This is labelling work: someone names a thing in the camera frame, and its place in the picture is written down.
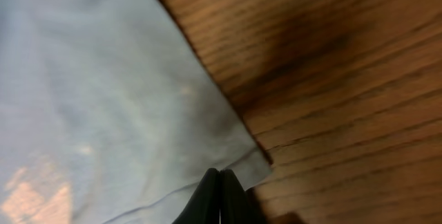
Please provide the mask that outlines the light blue printed t-shirt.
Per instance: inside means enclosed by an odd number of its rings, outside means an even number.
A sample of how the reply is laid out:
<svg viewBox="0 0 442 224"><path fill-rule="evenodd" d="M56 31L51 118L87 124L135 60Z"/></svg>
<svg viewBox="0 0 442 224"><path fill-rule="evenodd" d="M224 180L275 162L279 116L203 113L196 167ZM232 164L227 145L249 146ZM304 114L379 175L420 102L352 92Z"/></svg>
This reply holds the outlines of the light blue printed t-shirt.
<svg viewBox="0 0 442 224"><path fill-rule="evenodd" d="M158 0L1 0L1 222L171 223L270 174Z"/></svg>

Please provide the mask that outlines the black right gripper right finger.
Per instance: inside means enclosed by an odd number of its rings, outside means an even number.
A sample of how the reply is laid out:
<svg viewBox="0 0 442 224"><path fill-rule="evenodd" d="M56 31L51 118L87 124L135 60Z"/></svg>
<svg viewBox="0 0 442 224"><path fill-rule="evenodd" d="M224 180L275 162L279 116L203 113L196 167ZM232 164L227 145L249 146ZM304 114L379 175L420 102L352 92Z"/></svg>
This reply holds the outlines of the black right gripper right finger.
<svg viewBox="0 0 442 224"><path fill-rule="evenodd" d="M266 224L265 217L249 201L246 191L231 169L220 172L222 200L221 224Z"/></svg>

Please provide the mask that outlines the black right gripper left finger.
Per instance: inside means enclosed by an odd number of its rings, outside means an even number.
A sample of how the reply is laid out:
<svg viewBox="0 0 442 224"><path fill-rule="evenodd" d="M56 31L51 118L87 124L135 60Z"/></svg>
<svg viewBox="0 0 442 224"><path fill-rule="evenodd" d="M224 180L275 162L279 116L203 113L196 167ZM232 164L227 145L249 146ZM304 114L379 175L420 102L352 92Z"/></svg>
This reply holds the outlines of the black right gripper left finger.
<svg viewBox="0 0 442 224"><path fill-rule="evenodd" d="M220 186L220 172L214 168L208 169L173 224L218 224Z"/></svg>

